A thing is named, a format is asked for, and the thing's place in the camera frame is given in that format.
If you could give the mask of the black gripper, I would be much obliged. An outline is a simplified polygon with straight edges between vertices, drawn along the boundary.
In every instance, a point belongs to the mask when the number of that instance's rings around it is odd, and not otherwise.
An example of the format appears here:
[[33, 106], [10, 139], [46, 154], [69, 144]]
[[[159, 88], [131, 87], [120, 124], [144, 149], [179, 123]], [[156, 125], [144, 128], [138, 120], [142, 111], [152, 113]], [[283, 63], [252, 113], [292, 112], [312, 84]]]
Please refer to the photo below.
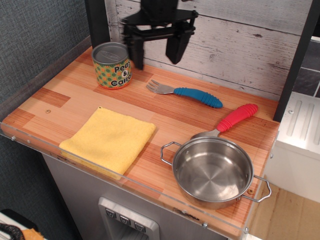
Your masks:
[[177, 64], [194, 34], [195, 10], [178, 9], [177, 0], [142, 0], [140, 10], [121, 20], [129, 58], [144, 68], [144, 42], [168, 39], [165, 54]]

